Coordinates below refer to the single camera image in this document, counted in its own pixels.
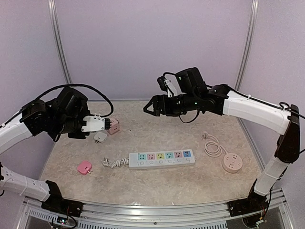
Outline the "pink plug adapter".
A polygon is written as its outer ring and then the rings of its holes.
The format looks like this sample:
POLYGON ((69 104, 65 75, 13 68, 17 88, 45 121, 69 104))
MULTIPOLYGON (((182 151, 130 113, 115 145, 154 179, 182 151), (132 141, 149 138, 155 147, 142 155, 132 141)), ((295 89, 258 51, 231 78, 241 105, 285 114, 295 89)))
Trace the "pink plug adapter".
POLYGON ((77 166, 77 171, 82 175, 90 174, 92 172, 92 164, 84 160, 77 166))

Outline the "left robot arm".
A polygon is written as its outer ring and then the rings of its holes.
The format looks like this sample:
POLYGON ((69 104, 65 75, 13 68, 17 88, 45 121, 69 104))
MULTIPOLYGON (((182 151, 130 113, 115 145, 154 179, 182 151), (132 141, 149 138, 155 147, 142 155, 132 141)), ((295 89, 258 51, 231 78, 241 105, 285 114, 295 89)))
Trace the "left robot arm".
MULTIPOLYGON (((87 97, 78 90, 64 87, 57 98, 48 102, 37 99, 23 106, 11 120, 0 127, 0 151, 4 153, 17 143, 46 132, 54 142, 62 134, 70 138, 85 139, 84 118, 90 115, 87 97)), ((38 181, 18 173, 5 166, 0 167, 0 188, 48 202, 56 212, 67 207, 64 198, 56 194, 57 185, 38 181)))

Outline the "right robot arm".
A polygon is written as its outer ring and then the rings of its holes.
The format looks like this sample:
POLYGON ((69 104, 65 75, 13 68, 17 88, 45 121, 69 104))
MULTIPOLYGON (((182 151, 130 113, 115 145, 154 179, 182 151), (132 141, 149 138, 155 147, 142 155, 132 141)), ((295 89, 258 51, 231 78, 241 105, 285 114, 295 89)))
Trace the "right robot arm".
POLYGON ((281 102, 271 104, 245 95, 226 84, 208 86, 199 69, 188 68, 174 74, 181 94, 166 79, 164 73, 157 79, 159 87, 165 92, 155 95, 143 111, 153 116, 179 117, 189 111, 211 112, 227 115, 267 127, 279 134, 274 156, 265 166, 261 176, 254 182, 251 196, 244 200, 244 208, 255 211, 261 206, 273 185, 284 175, 288 166, 302 153, 300 150, 300 118, 298 107, 281 102))

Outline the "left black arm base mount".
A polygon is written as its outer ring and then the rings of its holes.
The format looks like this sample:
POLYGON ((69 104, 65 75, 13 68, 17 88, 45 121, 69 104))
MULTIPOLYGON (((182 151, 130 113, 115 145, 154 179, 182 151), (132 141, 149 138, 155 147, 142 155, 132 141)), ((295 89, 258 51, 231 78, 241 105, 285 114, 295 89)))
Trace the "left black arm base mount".
POLYGON ((55 182, 47 180, 45 183, 49 187, 50 196, 41 203, 41 207, 45 210, 79 218, 84 204, 80 201, 63 198, 55 182))

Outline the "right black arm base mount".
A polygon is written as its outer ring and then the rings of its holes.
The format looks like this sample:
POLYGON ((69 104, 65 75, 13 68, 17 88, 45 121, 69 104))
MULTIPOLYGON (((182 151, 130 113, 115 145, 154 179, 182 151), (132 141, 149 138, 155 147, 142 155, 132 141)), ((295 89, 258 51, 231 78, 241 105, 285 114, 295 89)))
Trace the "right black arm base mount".
POLYGON ((246 198, 232 200, 227 202, 231 217, 249 214, 252 212, 266 210, 268 206, 267 197, 261 196, 254 192, 252 185, 250 192, 246 198))

